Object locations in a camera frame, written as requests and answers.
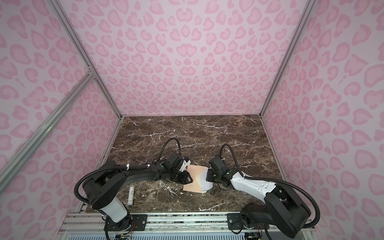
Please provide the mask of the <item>green floral letter paper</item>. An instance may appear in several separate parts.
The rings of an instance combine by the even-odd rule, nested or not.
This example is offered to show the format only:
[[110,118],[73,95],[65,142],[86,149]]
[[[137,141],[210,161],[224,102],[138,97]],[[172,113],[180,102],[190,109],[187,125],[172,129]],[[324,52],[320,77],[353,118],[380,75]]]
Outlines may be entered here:
[[208,176],[208,168],[205,168],[200,174],[200,186],[202,188],[202,193],[206,193],[207,191],[213,188],[213,183],[207,181]]

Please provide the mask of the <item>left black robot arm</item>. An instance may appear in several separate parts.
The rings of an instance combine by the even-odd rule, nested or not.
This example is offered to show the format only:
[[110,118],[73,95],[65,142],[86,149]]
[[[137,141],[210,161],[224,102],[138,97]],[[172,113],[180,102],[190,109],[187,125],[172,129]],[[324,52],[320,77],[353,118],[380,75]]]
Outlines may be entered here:
[[117,198],[124,185],[160,180],[187,185],[193,182],[187,167],[186,159],[179,156],[139,166],[118,165],[111,161],[80,178],[75,184],[74,195],[105,217],[104,232],[109,239],[109,231],[132,231],[135,228],[128,208]]

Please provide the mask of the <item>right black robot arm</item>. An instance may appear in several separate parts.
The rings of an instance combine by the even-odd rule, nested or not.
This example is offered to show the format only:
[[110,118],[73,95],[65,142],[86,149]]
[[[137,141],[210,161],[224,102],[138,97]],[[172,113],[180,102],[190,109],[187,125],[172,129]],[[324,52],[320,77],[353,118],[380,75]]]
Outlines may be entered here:
[[288,182],[262,178],[254,180],[236,169],[229,168],[220,156],[209,161],[207,181],[247,193],[263,202],[248,203],[241,211],[245,228],[258,224],[276,226],[284,235],[294,238],[304,228],[311,210]]

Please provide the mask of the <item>pink envelope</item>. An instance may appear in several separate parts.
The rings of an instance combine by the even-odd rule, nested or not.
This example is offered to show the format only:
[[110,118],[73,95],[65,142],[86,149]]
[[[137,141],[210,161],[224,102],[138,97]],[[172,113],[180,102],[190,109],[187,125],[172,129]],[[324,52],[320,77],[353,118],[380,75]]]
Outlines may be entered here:
[[199,193],[202,194],[202,174],[207,170],[207,167],[189,165],[187,172],[192,178],[192,182],[184,185],[183,190],[187,192]]

